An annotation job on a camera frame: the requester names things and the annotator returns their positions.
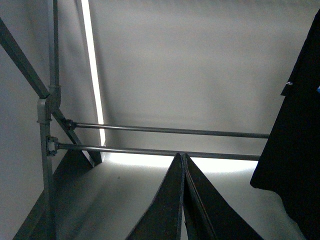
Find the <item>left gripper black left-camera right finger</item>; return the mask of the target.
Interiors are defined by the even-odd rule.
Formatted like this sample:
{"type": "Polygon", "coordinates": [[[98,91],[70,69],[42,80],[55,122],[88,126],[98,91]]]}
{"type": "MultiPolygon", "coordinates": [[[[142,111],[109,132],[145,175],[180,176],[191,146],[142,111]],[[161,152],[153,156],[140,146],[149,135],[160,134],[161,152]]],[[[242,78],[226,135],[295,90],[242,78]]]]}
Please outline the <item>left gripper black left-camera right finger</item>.
{"type": "Polygon", "coordinates": [[[261,240],[187,155],[183,210],[189,240],[261,240]]]}

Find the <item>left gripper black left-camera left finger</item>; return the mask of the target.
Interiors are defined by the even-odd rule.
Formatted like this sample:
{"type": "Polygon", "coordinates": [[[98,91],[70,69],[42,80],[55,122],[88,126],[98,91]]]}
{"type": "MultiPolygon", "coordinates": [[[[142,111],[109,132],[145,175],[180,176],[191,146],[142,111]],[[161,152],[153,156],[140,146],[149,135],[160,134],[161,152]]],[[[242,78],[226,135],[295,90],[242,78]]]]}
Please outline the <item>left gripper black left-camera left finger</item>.
{"type": "Polygon", "coordinates": [[[179,240],[181,238],[185,168],[177,153],[150,206],[126,237],[128,240],[179,240]]]}

